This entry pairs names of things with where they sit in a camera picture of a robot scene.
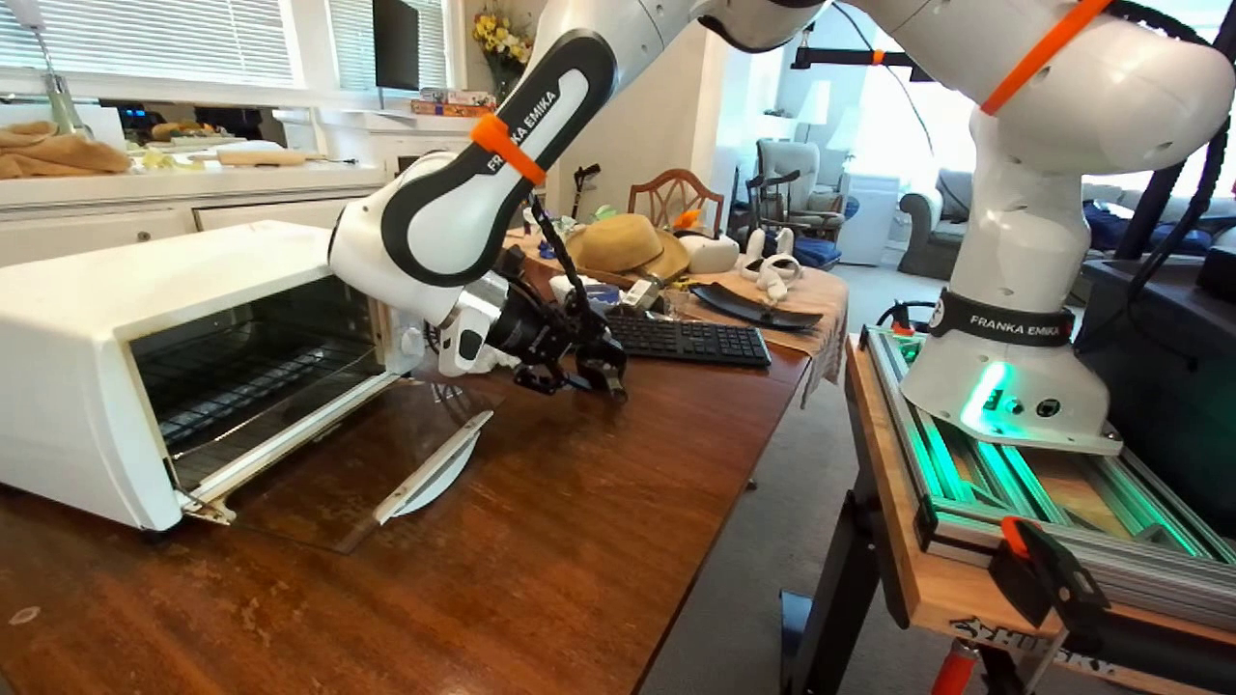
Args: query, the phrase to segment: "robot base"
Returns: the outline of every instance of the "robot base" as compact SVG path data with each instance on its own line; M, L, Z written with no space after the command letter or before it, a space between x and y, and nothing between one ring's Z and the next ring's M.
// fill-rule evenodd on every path
M991 445L1081 457L1117 457L1124 449L1103 420L1110 386L1072 347L1017 347L947 333L924 342L901 393Z

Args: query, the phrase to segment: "cabinet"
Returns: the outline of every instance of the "cabinet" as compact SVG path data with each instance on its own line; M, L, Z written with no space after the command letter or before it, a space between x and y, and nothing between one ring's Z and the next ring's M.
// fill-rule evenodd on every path
M333 228L377 183L360 167L0 183L0 266L252 220Z
M417 8L373 0L373 75L391 90L420 90L417 67Z
M901 239L901 174L846 162L843 194L857 199L857 214L843 223L843 264L852 266L895 266L909 239Z
M188 234L186 207L74 207L0 220L0 266L35 264L54 254L77 254L95 248L152 245L165 234Z
M232 228L232 223L256 223L256 220L289 220L289 223L337 228L342 206L354 199L354 196L202 206L202 207L193 207L193 220L195 220L202 230Z

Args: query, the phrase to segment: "toaster oven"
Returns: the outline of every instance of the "toaster oven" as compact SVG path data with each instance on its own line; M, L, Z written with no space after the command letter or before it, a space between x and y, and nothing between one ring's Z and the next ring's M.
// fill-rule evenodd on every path
M306 223L0 266L0 296L0 481L136 528L232 523L417 355Z

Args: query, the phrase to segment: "window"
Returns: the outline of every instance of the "window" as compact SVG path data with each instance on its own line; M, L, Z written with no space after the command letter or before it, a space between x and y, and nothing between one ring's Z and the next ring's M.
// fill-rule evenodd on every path
M459 84L452 67L462 60L459 44L452 40L459 26L459 8L452 0L391 0L401 4L407 13L417 17L417 30L401 40L412 45L412 75L407 84L417 90L449 90ZM327 0L327 23L333 23L333 44L337 44L337 67L341 67L341 90L347 91L369 91L373 84L391 84L377 77L383 45L373 23L373 0Z
M420 17L401 0L373 0L373 77L391 90L420 84Z
M301 84L284 0L35 0L60 75ZM0 71L44 71L35 33L0 0Z

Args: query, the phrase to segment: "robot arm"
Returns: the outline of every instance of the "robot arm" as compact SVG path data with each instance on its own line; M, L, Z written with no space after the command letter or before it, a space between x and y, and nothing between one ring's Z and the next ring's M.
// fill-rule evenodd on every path
M1110 0L857 0L936 80L973 95L973 215L909 400L982 441L1113 450L1110 393L1068 353L1065 292L1084 259L1081 174L1157 170L1232 103L1232 67L1124 19ZM614 384L620 353L582 314L556 320L494 275L507 220L586 120L686 23L736 51L785 45L826 0L548 0L529 75L486 131L417 160L347 206L333 266L417 314L445 376L521 362L529 386Z
M542 184L589 117L620 91L686 23L740 51L781 45L819 4L700 0L548 0L525 77L480 120L476 143L423 153L391 184L342 207L333 270L423 320L445 376L519 368L525 386L556 390L577 353L586 386L614 390L620 347L582 309L543 314L508 275L494 275L507 220Z

